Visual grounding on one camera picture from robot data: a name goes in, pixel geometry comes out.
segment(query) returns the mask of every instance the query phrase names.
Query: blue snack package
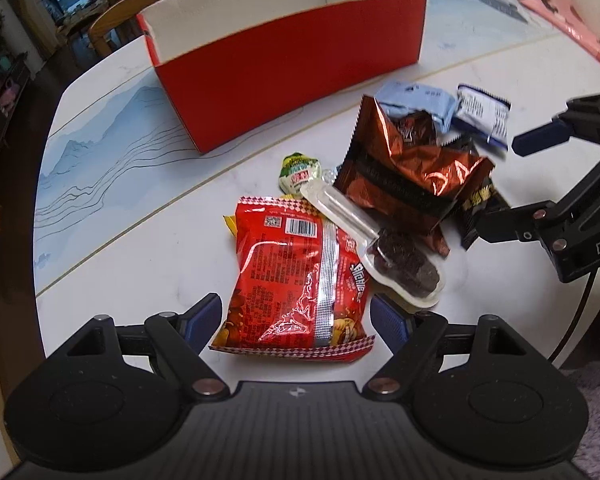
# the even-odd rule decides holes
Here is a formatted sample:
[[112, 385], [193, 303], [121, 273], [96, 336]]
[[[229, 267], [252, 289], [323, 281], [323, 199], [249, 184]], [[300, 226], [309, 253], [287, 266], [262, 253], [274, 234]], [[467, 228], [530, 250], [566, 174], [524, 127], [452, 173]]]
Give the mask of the blue snack package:
[[458, 85], [458, 110], [452, 124], [503, 150], [509, 149], [507, 119], [511, 103], [501, 97], [469, 85]]
[[458, 99], [440, 88], [408, 81], [389, 81], [374, 96], [391, 119], [401, 119], [424, 110], [431, 114], [436, 130], [446, 133], [456, 111]]

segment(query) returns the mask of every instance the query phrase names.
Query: white table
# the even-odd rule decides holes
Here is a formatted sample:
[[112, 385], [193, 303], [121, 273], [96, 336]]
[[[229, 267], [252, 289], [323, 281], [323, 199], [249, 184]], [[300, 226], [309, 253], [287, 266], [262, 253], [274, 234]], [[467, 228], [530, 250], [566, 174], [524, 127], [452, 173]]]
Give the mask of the white table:
[[[361, 95], [372, 94], [389, 77], [450, 92], [462, 82], [503, 95], [512, 101], [511, 137], [547, 122], [568, 99], [600, 92], [600, 65], [569, 38], [476, 5], [429, 0], [417, 65], [309, 104], [202, 157], [155, 88], [142, 39], [74, 82], [51, 127], [34, 221], [46, 353], [102, 312], [117, 324], [137, 324], [160, 311], [183, 312], [208, 292], [217, 292], [226, 306], [237, 263], [222, 215], [234, 211], [241, 195], [278, 195], [280, 163], [289, 153], [318, 156], [326, 168], [341, 163]], [[123, 105], [129, 103], [138, 113], [128, 113], [131, 108]], [[122, 137], [139, 128], [148, 133], [131, 142]], [[107, 166], [110, 150], [123, 144], [123, 154]], [[493, 179], [513, 206], [557, 201], [599, 159], [600, 146], [572, 140], [527, 158], [509, 153], [506, 160], [494, 160]], [[100, 176], [95, 160], [104, 165]], [[435, 311], [467, 324], [481, 314], [497, 314], [548, 356], [573, 318], [586, 277], [560, 283], [539, 244], [478, 240], [465, 252], [453, 228], [447, 226], [445, 235], [451, 254]], [[599, 308], [600, 270], [556, 364]], [[365, 323], [373, 333], [368, 313]], [[362, 386], [388, 356], [378, 338], [372, 352], [350, 365], [202, 352], [232, 388], [238, 380], [355, 380]], [[146, 366], [142, 358], [130, 362]]]

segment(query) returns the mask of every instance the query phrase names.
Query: cardboard box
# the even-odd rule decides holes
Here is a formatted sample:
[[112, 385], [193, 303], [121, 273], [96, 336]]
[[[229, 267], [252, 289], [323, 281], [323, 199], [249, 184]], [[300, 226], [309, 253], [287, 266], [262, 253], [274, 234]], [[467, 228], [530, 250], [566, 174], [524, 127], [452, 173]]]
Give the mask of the cardboard box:
[[417, 62], [426, 0], [161, 0], [138, 20], [200, 152]]

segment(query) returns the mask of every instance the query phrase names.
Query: brown foil package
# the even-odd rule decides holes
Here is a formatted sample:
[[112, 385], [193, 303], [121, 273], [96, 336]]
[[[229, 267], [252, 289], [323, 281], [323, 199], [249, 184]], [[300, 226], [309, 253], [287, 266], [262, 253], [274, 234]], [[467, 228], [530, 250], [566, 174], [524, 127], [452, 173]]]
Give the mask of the brown foil package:
[[437, 225], [480, 186], [493, 164], [473, 153], [436, 146], [433, 120], [426, 112], [408, 115], [398, 127], [400, 131], [375, 99], [364, 96], [334, 186], [399, 229], [439, 240]]

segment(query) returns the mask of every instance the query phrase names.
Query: plastic spoon-shaped package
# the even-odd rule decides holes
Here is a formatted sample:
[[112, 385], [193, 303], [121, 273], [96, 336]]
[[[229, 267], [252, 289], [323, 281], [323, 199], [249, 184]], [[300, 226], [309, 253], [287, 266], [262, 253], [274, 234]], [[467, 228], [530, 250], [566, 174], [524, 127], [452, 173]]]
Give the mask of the plastic spoon-shaped package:
[[377, 282], [419, 308], [438, 302], [445, 279], [437, 255], [420, 250], [411, 236], [382, 229], [360, 206], [320, 179], [302, 185], [302, 195], [356, 241], [360, 262]]

